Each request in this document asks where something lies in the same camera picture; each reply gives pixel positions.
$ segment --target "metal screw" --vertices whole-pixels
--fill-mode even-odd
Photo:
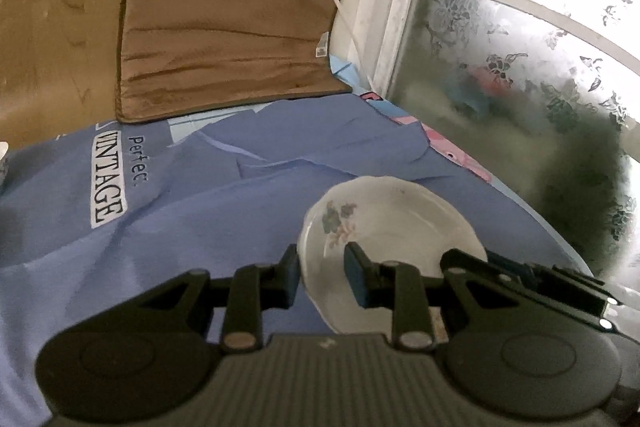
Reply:
[[[255,336],[247,331],[234,331],[233,333],[229,333],[225,335],[224,341],[225,346],[229,349],[251,349],[255,347],[258,340]]]
[[[433,345],[433,337],[424,331],[409,331],[400,335],[400,344],[407,349],[427,349]]]

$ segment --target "printed label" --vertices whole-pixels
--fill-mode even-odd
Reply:
[[[324,32],[316,48],[316,58],[326,57],[329,54],[329,32]]]
[[[127,212],[120,131],[98,134],[91,160],[91,228],[95,229]]]

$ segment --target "pink pattern on sheet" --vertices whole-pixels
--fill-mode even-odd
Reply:
[[[364,92],[360,95],[360,97],[363,100],[376,100],[376,101],[384,100],[384,98],[382,98],[378,93],[373,91]]]
[[[412,116],[396,116],[391,120],[404,125],[418,121],[417,118],[414,118]],[[429,138],[429,144],[435,152],[443,155],[446,159],[452,161],[456,165],[459,165],[473,172],[473,174],[475,174],[479,178],[482,178],[484,181],[491,181],[491,174],[489,174],[489,172],[482,168],[482,166],[476,160],[471,158],[471,156],[460,149],[460,147],[454,145],[442,134],[432,129],[431,127],[422,124],[422,128],[424,129],[424,133],[427,135],[427,138]]]

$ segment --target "white container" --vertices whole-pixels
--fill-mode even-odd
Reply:
[[[344,246],[370,260],[401,261],[442,277],[440,258],[458,248],[486,260],[471,225],[447,201],[415,183],[363,176],[335,185],[306,213],[298,254],[306,291],[337,333],[390,334],[391,311],[358,306],[344,274]]]

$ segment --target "ceramic plate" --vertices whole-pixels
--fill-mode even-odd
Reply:
[[[471,225],[426,188],[390,177],[364,176],[335,185],[306,213],[298,253],[306,291],[338,333],[390,333],[391,311],[364,310],[344,274],[344,245],[357,241],[376,263],[402,261],[441,277],[450,248],[486,260]]]

